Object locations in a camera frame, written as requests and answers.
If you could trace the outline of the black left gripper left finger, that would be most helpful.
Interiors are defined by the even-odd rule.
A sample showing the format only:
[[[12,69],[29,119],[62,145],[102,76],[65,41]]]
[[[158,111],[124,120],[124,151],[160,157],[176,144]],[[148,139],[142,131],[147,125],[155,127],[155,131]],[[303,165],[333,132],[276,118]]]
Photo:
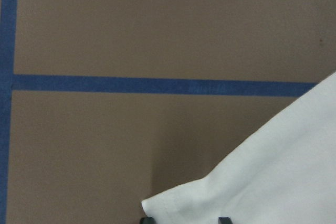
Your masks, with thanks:
[[[153,217],[143,217],[140,219],[140,224],[155,224],[155,219]]]

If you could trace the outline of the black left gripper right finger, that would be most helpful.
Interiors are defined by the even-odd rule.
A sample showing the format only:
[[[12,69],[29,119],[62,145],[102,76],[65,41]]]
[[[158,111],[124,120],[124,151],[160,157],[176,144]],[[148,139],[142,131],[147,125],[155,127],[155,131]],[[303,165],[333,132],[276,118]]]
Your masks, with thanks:
[[[230,217],[219,217],[218,224],[232,224]]]

